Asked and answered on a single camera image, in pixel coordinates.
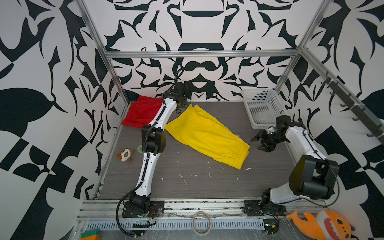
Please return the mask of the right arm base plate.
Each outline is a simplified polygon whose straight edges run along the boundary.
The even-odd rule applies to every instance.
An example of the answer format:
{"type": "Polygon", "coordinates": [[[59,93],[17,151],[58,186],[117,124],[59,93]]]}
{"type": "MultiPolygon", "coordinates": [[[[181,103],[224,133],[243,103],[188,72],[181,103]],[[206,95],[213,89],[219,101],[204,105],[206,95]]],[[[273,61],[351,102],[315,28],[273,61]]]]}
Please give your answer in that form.
{"type": "Polygon", "coordinates": [[[284,216],[286,213],[286,207],[284,205],[274,204],[268,199],[261,200],[245,200],[243,212],[249,216],[284,216]]]}

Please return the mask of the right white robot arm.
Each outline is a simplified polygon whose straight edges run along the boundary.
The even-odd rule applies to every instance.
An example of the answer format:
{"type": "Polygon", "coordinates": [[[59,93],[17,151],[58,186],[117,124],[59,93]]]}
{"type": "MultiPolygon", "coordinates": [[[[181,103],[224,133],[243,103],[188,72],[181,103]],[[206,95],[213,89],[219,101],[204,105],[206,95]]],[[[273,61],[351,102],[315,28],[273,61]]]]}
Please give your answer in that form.
{"type": "Polygon", "coordinates": [[[260,142],[258,150],[270,153],[277,144],[289,143],[298,155],[288,183],[267,189],[262,194],[260,207],[277,207],[298,200],[313,203],[315,200],[328,200],[338,194],[339,165],[327,159],[310,138],[309,130],[301,122],[292,121],[287,115],[277,117],[276,126],[259,131],[253,142],[260,142]]]}

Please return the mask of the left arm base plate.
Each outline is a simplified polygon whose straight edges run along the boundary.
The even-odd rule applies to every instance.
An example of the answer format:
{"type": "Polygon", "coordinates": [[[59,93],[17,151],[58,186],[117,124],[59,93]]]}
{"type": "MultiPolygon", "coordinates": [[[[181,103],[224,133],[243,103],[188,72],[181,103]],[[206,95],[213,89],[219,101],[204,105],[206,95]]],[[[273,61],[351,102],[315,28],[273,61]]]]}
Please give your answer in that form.
{"type": "Polygon", "coordinates": [[[131,202],[124,203],[123,218],[139,218],[150,217],[154,218],[163,213],[165,206],[164,201],[150,201],[144,204],[135,204],[131,202]]]}

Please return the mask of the red shorts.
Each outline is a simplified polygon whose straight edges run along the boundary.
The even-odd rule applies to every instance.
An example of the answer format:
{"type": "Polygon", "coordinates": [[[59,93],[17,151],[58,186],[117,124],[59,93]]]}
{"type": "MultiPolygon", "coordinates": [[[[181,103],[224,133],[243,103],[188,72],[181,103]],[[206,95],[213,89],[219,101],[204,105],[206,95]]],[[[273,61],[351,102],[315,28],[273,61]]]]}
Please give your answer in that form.
{"type": "Polygon", "coordinates": [[[155,118],[162,105],[161,98],[139,96],[138,100],[131,104],[122,125],[141,129],[155,118]]]}

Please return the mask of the yellow shorts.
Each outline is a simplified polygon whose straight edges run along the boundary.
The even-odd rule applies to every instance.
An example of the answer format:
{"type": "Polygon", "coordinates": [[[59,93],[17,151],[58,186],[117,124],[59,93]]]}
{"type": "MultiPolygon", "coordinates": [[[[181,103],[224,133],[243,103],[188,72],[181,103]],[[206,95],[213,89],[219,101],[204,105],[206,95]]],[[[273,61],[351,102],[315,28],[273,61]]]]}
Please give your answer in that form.
{"type": "Polygon", "coordinates": [[[189,105],[165,129],[180,143],[238,170],[249,155],[245,141],[198,105],[189,105]]]}

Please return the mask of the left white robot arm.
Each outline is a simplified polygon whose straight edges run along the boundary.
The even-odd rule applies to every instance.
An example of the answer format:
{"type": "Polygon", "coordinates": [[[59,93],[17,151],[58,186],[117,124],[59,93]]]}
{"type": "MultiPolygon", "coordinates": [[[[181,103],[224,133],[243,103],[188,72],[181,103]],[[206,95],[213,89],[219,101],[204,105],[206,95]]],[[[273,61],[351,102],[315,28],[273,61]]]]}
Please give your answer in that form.
{"type": "Polygon", "coordinates": [[[187,90],[186,84],[175,82],[170,90],[162,94],[162,106],[154,119],[142,127],[143,165],[137,186],[125,203],[125,209],[131,215],[146,214],[150,208],[155,167],[167,144],[165,126],[173,112],[186,106],[187,90]]]}

